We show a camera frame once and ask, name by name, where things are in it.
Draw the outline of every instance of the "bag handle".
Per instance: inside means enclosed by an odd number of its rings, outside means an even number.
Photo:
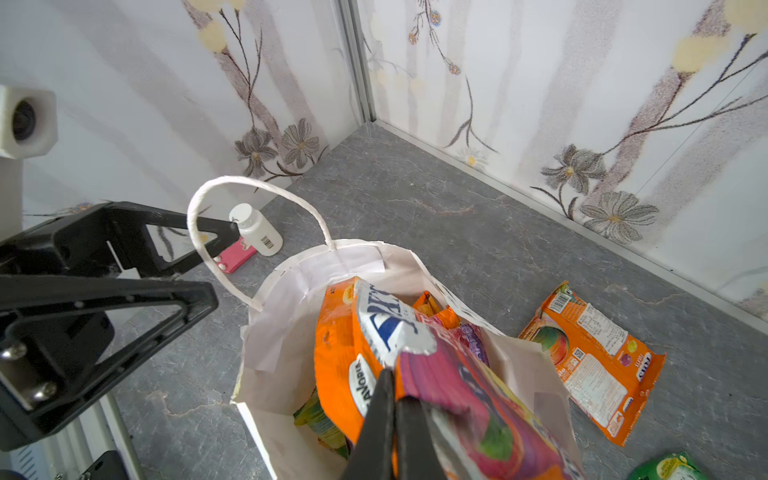
[[[214,178],[213,180],[208,180],[203,184],[202,187],[198,188],[197,192],[195,192],[195,194],[192,196],[192,200],[190,200],[189,207],[187,208],[187,229],[190,232],[190,239],[192,240],[192,244],[194,245],[195,250],[197,250],[197,253],[200,254],[200,258],[203,259],[203,262],[206,264],[211,273],[221,282],[222,285],[224,285],[224,288],[229,290],[230,293],[245,302],[245,304],[248,306],[255,309],[257,312],[260,312],[264,309],[264,305],[262,305],[262,303],[258,300],[250,298],[248,295],[241,292],[236,286],[232,284],[232,282],[230,282],[230,279],[224,275],[224,272],[222,272],[216,262],[214,262],[214,259],[210,257],[208,250],[205,248],[205,243],[203,243],[202,239],[200,238],[200,231],[197,229],[197,215],[200,214],[200,205],[203,203],[205,195],[214,187],[224,184],[241,184],[263,188],[264,190],[270,191],[273,194],[278,194],[281,197],[286,198],[295,204],[298,204],[304,210],[310,212],[313,217],[315,217],[315,220],[317,220],[317,223],[320,225],[320,229],[323,231],[323,236],[326,239],[326,245],[328,245],[328,248],[335,250],[336,244],[334,243],[333,238],[331,238],[331,234],[328,231],[326,221],[323,220],[323,217],[320,216],[320,213],[315,209],[315,207],[310,205],[303,198],[290,193],[288,190],[284,190],[283,188],[268,184],[267,182],[263,182],[261,180],[256,180],[255,178],[235,176]]]

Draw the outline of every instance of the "barcode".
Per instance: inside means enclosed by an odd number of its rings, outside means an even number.
[[[549,303],[549,309],[556,313],[563,313],[565,306],[568,305],[568,301],[571,298],[564,293],[558,293],[558,295]]]

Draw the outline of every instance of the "gray marble countertop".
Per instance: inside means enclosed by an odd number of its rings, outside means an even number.
[[[667,354],[627,446],[571,406],[588,478],[621,479],[684,449],[711,478],[768,478],[768,343],[756,330],[499,193],[380,127],[363,125],[290,190],[335,238],[414,250],[475,312],[517,336],[562,281],[656,353]],[[282,198],[263,209],[283,235],[274,257],[230,276],[254,294],[287,257],[323,242],[315,220]],[[204,267],[187,280],[216,284]],[[220,306],[114,394],[150,479],[269,478],[229,398],[247,308],[216,284]],[[147,328],[142,316],[126,326]]]

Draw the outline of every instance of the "metal screw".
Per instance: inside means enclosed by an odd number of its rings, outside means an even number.
[[[0,358],[3,360],[18,360],[27,354],[27,346],[24,343],[14,343],[10,347],[0,352]]]
[[[29,398],[33,402],[44,402],[56,395],[56,384],[53,382],[45,382],[36,386],[29,394]]]

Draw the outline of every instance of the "brand logo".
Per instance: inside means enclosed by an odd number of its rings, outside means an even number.
[[[349,364],[349,391],[360,415],[366,416],[368,405],[373,398],[373,390],[376,388],[376,377],[373,376],[371,367],[362,356],[357,354],[354,362]]]
[[[650,366],[650,359],[652,359],[653,356],[650,353],[646,353],[643,357],[643,361],[640,364],[640,368],[637,369],[637,381],[640,382],[643,377],[645,376],[645,372],[648,370],[648,367]]]
[[[362,280],[356,281],[355,290],[360,329],[383,366],[394,367],[403,350],[422,355],[437,350],[435,337],[413,308]]]

